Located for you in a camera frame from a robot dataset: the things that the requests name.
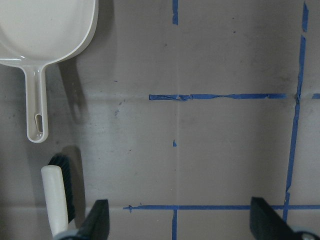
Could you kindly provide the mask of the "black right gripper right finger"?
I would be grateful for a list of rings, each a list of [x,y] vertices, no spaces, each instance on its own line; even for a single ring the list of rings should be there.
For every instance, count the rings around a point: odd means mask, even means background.
[[[255,240],[297,240],[295,232],[262,198],[250,201],[249,228]]]

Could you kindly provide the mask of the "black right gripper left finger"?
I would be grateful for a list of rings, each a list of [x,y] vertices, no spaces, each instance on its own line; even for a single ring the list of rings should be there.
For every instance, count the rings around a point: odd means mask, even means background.
[[[76,233],[77,240],[107,240],[110,233],[110,214],[107,199],[96,200],[85,221]]]

